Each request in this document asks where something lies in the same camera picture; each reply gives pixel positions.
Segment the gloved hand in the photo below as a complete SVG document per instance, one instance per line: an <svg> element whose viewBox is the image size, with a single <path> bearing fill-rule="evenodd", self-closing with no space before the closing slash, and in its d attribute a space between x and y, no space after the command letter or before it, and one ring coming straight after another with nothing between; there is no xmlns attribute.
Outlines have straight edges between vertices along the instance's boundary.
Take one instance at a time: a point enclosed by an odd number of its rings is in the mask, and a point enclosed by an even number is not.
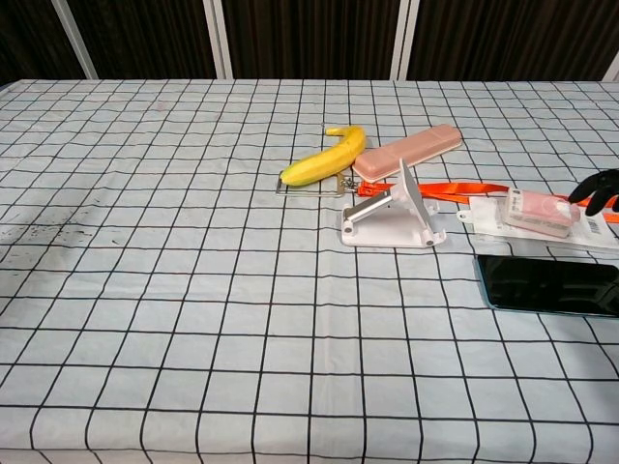
<svg viewBox="0 0 619 464"><path fill-rule="evenodd" d="M591 193L593 193L593 197L585 210L586 216L599 213L610 198L619 194L619 170L608 169L587 177L570 194L568 201L578 203ZM612 211L619 212L619 198L613 203Z"/></svg>

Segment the checkered tablecloth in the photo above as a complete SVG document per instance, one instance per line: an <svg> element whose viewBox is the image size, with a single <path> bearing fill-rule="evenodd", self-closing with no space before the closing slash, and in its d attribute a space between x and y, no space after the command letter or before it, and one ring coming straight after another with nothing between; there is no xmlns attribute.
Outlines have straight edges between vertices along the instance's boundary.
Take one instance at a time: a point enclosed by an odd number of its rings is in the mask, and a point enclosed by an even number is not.
<svg viewBox="0 0 619 464"><path fill-rule="evenodd" d="M0 461L619 462L619 321L493 311L481 240L351 248L292 160L447 123L419 182L568 193L619 84L20 81L0 93Z"/></svg>

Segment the smartphone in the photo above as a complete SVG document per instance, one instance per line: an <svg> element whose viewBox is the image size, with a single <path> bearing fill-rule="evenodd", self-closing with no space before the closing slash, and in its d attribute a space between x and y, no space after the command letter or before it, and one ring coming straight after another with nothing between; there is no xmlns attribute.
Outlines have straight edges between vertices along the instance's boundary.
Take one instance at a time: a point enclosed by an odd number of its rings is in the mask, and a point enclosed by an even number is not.
<svg viewBox="0 0 619 464"><path fill-rule="evenodd" d="M497 309L619 317L619 270L606 264L480 254L476 271Z"/></svg>

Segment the dark curtain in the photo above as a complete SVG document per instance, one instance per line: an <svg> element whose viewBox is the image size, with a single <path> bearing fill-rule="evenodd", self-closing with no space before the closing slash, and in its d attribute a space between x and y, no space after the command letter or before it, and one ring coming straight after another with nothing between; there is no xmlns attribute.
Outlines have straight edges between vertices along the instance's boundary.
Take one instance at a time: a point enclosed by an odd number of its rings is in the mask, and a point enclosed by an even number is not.
<svg viewBox="0 0 619 464"><path fill-rule="evenodd" d="M617 0L422 0L414 80L600 80L619 49Z"/></svg>
<svg viewBox="0 0 619 464"><path fill-rule="evenodd" d="M215 77L201 0L69 0L100 78Z"/></svg>
<svg viewBox="0 0 619 464"><path fill-rule="evenodd" d="M386 79L399 0L223 0L235 77Z"/></svg>
<svg viewBox="0 0 619 464"><path fill-rule="evenodd" d="M0 85L22 78L83 77L49 0L0 2Z"/></svg>

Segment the yellow banana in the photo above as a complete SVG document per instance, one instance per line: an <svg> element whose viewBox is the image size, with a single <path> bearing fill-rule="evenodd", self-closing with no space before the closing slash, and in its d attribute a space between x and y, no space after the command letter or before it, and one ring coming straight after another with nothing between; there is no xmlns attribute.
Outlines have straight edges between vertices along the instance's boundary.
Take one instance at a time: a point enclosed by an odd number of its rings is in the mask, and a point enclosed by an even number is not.
<svg viewBox="0 0 619 464"><path fill-rule="evenodd" d="M339 173L353 163L366 148L366 133L359 126L329 128L327 135L343 135L335 147L293 162L280 174L281 181L289 186L306 186Z"/></svg>

